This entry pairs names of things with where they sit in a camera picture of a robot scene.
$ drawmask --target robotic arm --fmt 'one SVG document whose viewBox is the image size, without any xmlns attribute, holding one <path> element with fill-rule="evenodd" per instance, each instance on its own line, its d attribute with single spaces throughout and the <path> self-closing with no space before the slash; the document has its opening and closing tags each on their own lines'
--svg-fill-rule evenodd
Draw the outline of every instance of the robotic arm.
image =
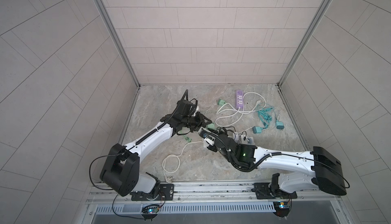
<svg viewBox="0 0 391 224">
<path fill-rule="evenodd" d="M 100 179 L 125 196 L 137 192 L 149 199 L 158 196 L 160 181 L 150 174 L 140 174 L 140 162 L 163 141 L 183 128 L 197 131 L 203 138 L 204 147 L 219 151 L 233 168 L 250 172 L 257 168 L 278 168 L 293 173 L 274 174 L 269 186 L 271 196 L 277 192 L 293 193 L 299 190 L 319 188 L 334 194 L 346 195 L 340 161 L 324 148 L 314 147 L 313 151 L 286 152 L 255 146 L 253 139 L 242 135 L 233 139 L 228 131 L 206 129 L 212 121 L 198 112 L 198 102 L 188 100 L 188 90 L 177 102 L 175 110 L 162 119 L 149 132 L 133 142 L 110 149 Z"/>
</svg>

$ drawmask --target marble floor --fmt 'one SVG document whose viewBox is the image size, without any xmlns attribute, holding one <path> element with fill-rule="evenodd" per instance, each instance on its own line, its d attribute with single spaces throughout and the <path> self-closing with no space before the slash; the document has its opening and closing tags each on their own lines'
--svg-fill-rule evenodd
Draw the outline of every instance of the marble floor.
<svg viewBox="0 0 391 224">
<path fill-rule="evenodd" d="M 274 120 L 270 128 L 262 131 L 261 134 L 253 134 L 251 129 L 248 134 L 254 137 L 255 144 L 263 148 L 284 150 L 284 151 L 304 151 L 299 136 L 292 124 L 284 104 L 277 91 L 277 86 L 273 84 L 256 85 L 172 85 L 172 86 L 142 86 L 136 106 L 127 128 L 123 144 L 132 142 L 141 135 L 152 129 L 159 120 L 166 114 L 172 113 L 176 102 L 181 99 L 184 91 L 189 90 L 189 100 L 198 100 L 199 111 L 213 122 L 218 116 L 230 115 L 231 111 L 224 111 L 216 115 L 220 108 L 217 105 L 218 99 L 223 99 L 232 105 L 235 104 L 235 91 L 257 92 L 265 97 L 268 104 L 275 107 L 279 120 L 284 123 L 285 128 L 278 130 Z M 260 97 L 255 94 L 248 94 L 245 97 L 245 110 L 252 109 Z M 229 124 L 238 119 L 240 115 L 219 120 L 219 124 Z M 243 115 L 242 119 L 234 126 L 237 131 L 245 130 L 251 126 L 259 126 L 260 119 L 256 112 Z M 197 133 L 187 135 L 192 142 L 201 141 Z M 160 144 L 141 163 L 140 172 L 149 172 L 164 181 L 163 159 L 169 154 L 180 154 L 187 141 L 183 136 L 174 135 L 169 140 Z M 166 169 L 173 171 L 178 166 L 176 158 L 169 158 L 166 162 Z M 273 168 L 253 170 L 250 173 L 243 173 L 235 170 L 229 162 L 222 157 L 219 152 L 212 152 L 203 148 L 202 143 L 189 144 L 181 156 L 181 166 L 173 174 L 173 181 L 195 181 L 195 180 L 233 180 L 233 179 L 270 179 L 276 172 L 284 172 Z"/>
</svg>

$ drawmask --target purple power strip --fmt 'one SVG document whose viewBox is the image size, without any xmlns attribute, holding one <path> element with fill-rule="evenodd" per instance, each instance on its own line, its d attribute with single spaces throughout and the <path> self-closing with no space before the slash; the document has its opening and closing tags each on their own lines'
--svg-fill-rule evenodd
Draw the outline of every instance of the purple power strip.
<svg viewBox="0 0 391 224">
<path fill-rule="evenodd" d="M 236 90 L 236 98 L 235 98 L 236 108 L 243 110 L 243 91 Z"/>
</svg>

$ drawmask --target black mounting plate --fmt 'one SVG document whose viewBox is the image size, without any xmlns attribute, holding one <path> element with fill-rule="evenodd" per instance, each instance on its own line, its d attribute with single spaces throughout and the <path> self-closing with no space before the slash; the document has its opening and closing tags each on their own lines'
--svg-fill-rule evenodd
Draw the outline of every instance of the black mounting plate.
<svg viewBox="0 0 391 224">
<path fill-rule="evenodd" d="M 161 193 L 158 194 L 158 197 L 156 197 L 156 201 L 158 200 L 172 200 L 174 195 L 174 185 L 173 184 L 166 184 L 161 183 L 159 186 L 159 192 L 163 192 L 163 197 L 161 196 Z M 147 199 L 145 196 L 142 195 L 132 195 L 132 201 L 152 201 L 150 199 Z"/>
<path fill-rule="evenodd" d="M 265 195 L 263 195 L 263 194 L 261 194 L 259 192 L 255 192 L 255 194 L 257 195 L 257 199 L 276 199 L 276 197 L 270 196 L 269 184 L 270 184 L 270 182 L 256 182 L 256 183 L 254 183 L 254 188 L 255 189 L 258 189 L 262 193 L 265 193 Z M 289 199 L 289 198 L 297 199 L 296 192 L 286 193 L 286 195 L 284 195 L 282 197 L 282 199 Z"/>
</svg>

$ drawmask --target coiled white cable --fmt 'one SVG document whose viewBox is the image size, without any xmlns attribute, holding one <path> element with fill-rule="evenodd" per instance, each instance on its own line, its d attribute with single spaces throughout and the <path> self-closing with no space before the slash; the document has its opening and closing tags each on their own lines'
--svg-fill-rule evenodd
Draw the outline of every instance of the coiled white cable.
<svg viewBox="0 0 391 224">
<path fill-rule="evenodd" d="M 186 146 L 188 146 L 189 144 L 192 144 L 192 143 L 202 143 L 203 141 L 197 141 L 197 142 L 189 142 L 189 143 L 186 143 L 182 149 L 182 152 L 181 154 L 169 154 L 166 158 L 164 158 L 163 160 L 163 163 L 161 164 L 161 166 L 163 167 L 163 173 L 164 173 L 164 178 L 166 180 L 167 183 L 172 183 L 171 182 L 171 179 L 169 179 L 167 176 L 166 176 L 166 173 L 175 173 L 176 171 L 178 171 L 179 167 L 181 166 L 181 160 L 179 159 L 179 156 L 181 156 L 183 154 L 183 151 L 185 150 Z M 174 170 L 174 171 L 167 171 L 166 170 L 166 161 L 168 158 L 170 157 L 176 157 L 178 159 L 178 167 Z"/>
<path fill-rule="evenodd" d="M 262 108 L 265 108 L 265 106 L 266 106 L 266 99 L 265 99 L 262 95 L 260 95 L 260 94 L 258 94 L 258 93 L 256 93 L 256 92 L 247 92 L 247 93 L 245 93 L 245 94 L 243 95 L 243 100 L 244 100 L 244 97 L 245 97 L 247 94 L 256 94 L 256 95 L 259 95 L 259 96 L 264 100 L 264 105 L 263 105 Z M 225 105 L 227 105 L 227 104 L 228 104 L 229 106 L 231 106 L 232 109 L 223 109 L 223 110 L 222 110 L 222 108 L 223 108 Z M 218 113 L 220 113 L 220 112 L 223 112 L 223 111 L 226 111 L 226 110 L 233 110 L 233 111 L 235 111 L 235 113 L 232 114 L 232 115 L 226 115 L 226 116 L 218 117 L 218 118 L 215 120 L 215 125 L 217 125 L 217 126 L 219 126 L 219 127 L 232 126 L 233 124 L 237 123 L 237 122 L 242 118 L 243 114 L 250 114 L 250 113 L 252 113 L 252 112 L 256 112 L 257 110 L 255 110 L 255 108 L 257 107 L 257 105 L 258 105 L 258 104 L 256 104 L 252 110 L 247 110 L 247 111 L 246 111 L 246 110 L 244 110 L 244 104 L 243 104 L 243 110 L 240 111 L 240 108 L 239 108 L 239 109 L 235 109 L 230 103 L 225 103 L 225 104 L 223 104 L 223 105 L 220 107 L 220 109 L 218 109 L 218 111 L 216 112 L 216 114 L 218 114 Z M 233 123 L 231 123 L 231 124 L 228 124 L 228 125 L 224 125 L 224 126 L 217 123 L 217 120 L 218 120 L 218 119 L 231 117 L 231 116 L 234 116 L 234 115 L 237 114 L 237 113 L 240 113 L 241 116 L 240 116 L 239 119 L 237 119 L 235 122 L 233 122 Z"/>
</svg>

